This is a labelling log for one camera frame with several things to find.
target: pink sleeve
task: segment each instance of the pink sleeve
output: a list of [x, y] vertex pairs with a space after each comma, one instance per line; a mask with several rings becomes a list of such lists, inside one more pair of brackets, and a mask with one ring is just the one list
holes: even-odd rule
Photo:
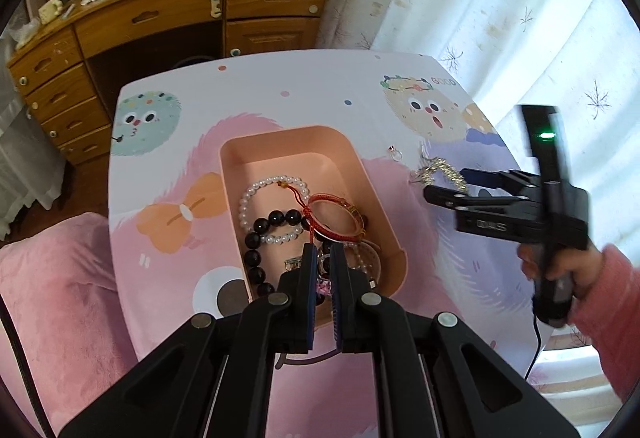
[[602, 371], [625, 401], [640, 378], [640, 270], [612, 244], [602, 253], [602, 272], [570, 322], [591, 337]]

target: curtain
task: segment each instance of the curtain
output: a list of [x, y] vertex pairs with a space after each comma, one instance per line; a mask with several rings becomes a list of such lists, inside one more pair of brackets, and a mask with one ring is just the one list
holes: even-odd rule
[[557, 106], [591, 237], [640, 262], [640, 34], [620, 0], [329, 0], [318, 45], [440, 60], [526, 170], [514, 106]]
[[0, 35], [0, 239], [22, 207], [35, 200], [50, 209], [60, 196], [65, 160], [36, 120], [27, 115], [6, 62], [15, 42]]

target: wooden floor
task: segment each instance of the wooden floor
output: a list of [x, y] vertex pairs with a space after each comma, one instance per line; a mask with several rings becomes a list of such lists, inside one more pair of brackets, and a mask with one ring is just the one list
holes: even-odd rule
[[65, 170], [62, 194], [53, 202], [49, 211], [38, 202], [27, 209], [22, 208], [11, 224], [11, 233], [2, 244], [29, 238], [47, 227], [51, 227], [83, 212], [97, 212], [107, 216], [107, 178], [109, 155], [89, 160], [77, 167], [69, 164]]

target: beige cartoon face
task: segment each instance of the beige cartoon face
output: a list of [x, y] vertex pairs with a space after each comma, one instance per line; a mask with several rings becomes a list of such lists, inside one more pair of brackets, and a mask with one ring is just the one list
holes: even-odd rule
[[477, 129], [483, 133], [495, 132], [494, 126], [487, 120], [480, 108], [471, 103], [462, 112], [462, 118], [470, 128]]
[[436, 142], [464, 140], [466, 123], [458, 105], [425, 79], [385, 76], [380, 84], [391, 109], [412, 131]]

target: person's hand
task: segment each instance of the person's hand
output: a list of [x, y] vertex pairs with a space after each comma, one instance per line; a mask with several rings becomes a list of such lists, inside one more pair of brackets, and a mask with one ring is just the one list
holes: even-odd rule
[[[536, 253], [529, 244], [521, 244], [518, 247], [518, 257], [522, 260], [522, 272], [529, 280], [538, 278], [540, 269], [536, 262]], [[554, 262], [546, 271], [546, 278], [551, 281], [560, 279], [567, 272], [573, 273], [574, 295], [578, 299], [584, 299], [596, 282], [604, 265], [602, 253], [589, 243], [587, 250], [566, 248], [558, 252]]]

